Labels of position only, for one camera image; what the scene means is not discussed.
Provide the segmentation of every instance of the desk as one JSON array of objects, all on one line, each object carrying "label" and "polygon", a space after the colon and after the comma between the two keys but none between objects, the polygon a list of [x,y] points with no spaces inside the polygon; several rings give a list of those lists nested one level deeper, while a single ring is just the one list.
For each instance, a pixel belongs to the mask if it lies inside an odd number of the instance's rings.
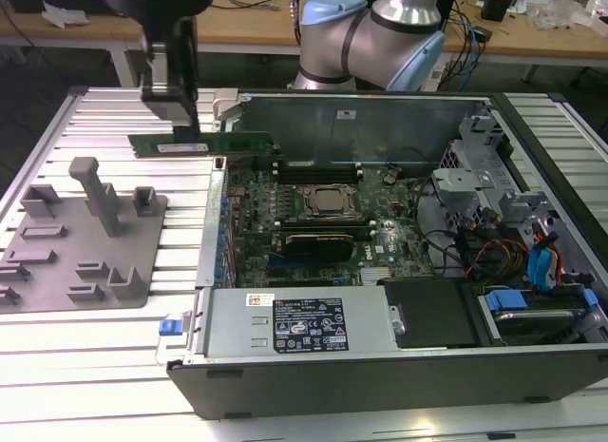
[{"label": "desk", "polygon": [[[216,0],[215,3],[232,6],[227,0]],[[289,0],[276,0],[274,3],[281,7],[280,11],[210,8],[198,19],[199,51],[297,55],[299,47],[292,31]],[[463,3],[461,9],[471,21],[480,16],[480,10],[467,3]],[[127,56],[128,50],[140,48],[140,26],[134,21],[122,17],[91,16],[88,26],[57,29],[40,15],[16,14],[14,20],[40,47],[108,50],[121,85],[136,85]],[[522,15],[515,19],[507,16],[501,23],[477,21],[475,24],[494,32],[482,56],[483,62],[608,67],[608,38],[582,26],[535,30]],[[446,36],[444,60],[449,60],[460,51],[462,37],[456,26],[451,24],[447,26]],[[0,44],[26,46],[23,38],[16,35],[7,19],[2,17]]]}]

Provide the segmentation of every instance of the green circuit board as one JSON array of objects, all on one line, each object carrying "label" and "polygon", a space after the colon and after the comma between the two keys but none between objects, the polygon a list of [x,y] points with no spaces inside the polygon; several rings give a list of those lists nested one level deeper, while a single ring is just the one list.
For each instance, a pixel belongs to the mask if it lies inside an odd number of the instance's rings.
[{"label": "green circuit board", "polygon": [[283,264],[283,257],[276,251],[274,223],[277,218],[299,219],[307,214],[303,200],[308,186],[279,185],[266,172],[233,170],[230,193],[236,208],[237,287],[371,284],[365,279],[370,274],[361,272],[365,268],[383,276],[431,275],[428,252],[411,217],[416,181],[403,179],[386,185],[386,172],[385,167],[371,167],[357,185],[329,185],[340,187],[344,196],[348,191],[354,217],[375,221],[375,234],[370,240],[356,240],[346,261],[290,265]]}]

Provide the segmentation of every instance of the blue latch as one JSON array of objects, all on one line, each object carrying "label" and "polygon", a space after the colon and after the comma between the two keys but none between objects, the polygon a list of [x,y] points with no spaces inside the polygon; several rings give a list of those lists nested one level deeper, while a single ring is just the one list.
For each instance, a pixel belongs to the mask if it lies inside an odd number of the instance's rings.
[{"label": "blue latch", "polygon": [[161,336],[181,336],[183,332],[183,321],[166,319],[161,320],[159,326],[159,335]]},{"label": "blue latch", "polygon": [[589,307],[591,309],[593,309],[594,307],[596,307],[599,304],[598,297],[596,296],[594,291],[591,290],[590,288],[585,288],[582,291],[582,295],[584,296],[585,301],[587,302],[587,304],[589,305]]},{"label": "blue latch", "polygon": [[528,278],[544,292],[550,292],[551,287],[547,284],[547,275],[551,266],[553,255],[548,249],[534,246],[530,250],[528,258]]},{"label": "blue latch", "polygon": [[490,311],[507,311],[512,309],[526,309],[528,304],[523,298],[521,290],[505,288],[492,290],[485,295],[485,303]]}]

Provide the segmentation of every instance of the power supply label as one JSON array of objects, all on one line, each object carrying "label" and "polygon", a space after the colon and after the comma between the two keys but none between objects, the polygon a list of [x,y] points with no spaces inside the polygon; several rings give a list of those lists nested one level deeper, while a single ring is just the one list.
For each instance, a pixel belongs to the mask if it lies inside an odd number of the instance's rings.
[{"label": "power supply label", "polygon": [[349,350],[342,298],[275,299],[273,323],[279,354]]}]

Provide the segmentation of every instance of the floor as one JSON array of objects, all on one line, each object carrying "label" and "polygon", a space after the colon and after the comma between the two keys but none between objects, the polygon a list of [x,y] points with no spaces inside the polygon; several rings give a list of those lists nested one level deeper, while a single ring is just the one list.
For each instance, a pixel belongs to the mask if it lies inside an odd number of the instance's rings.
[{"label": "floor", "polygon": [[[143,58],[133,53],[136,67]],[[107,54],[97,50],[26,49],[26,63],[0,67],[0,195],[44,132],[70,86],[117,86]],[[201,86],[284,88],[297,73],[292,56],[201,54]],[[577,87],[569,85],[580,67],[541,67],[530,84],[522,67],[483,64],[465,91],[561,92],[585,120],[608,140],[608,71],[589,71]]]}]

